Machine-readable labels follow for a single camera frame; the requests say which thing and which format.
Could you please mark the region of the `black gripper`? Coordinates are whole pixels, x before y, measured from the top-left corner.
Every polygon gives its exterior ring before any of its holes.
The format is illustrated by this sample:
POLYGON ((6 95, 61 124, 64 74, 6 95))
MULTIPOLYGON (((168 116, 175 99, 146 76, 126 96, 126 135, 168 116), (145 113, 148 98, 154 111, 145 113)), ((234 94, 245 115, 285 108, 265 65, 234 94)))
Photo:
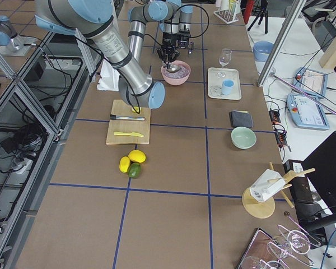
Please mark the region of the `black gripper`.
POLYGON ((171 67, 172 63, 180 55, 179 49, 187 49, 191 54, 194 50, 194 43, 190 41, 189 30, 179 30, 178 33, 163 33, 162 44, 157 48, 157 54, 165 68, 171 67))

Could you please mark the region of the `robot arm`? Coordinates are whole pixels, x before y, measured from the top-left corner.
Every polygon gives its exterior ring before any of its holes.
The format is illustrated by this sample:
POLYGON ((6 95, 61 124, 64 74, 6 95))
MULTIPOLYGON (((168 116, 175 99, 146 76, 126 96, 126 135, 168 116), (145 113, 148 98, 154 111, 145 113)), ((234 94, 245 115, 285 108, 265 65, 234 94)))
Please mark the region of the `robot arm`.
POLYGON ((119 93, 131 106, 159 108, 164 102, 165 87, 146 74, 139 65, 146 25, 162 24, 162 43, 157 54, 169 69, 179 56, 178 48, 189 46, 193 9, 181 1, 149 1, 128 13, 130 29, 124 42, 114 26, 111 1, 36 1, 38 27, 63 35, 79 30, 91 39, 120 74, 119 93))

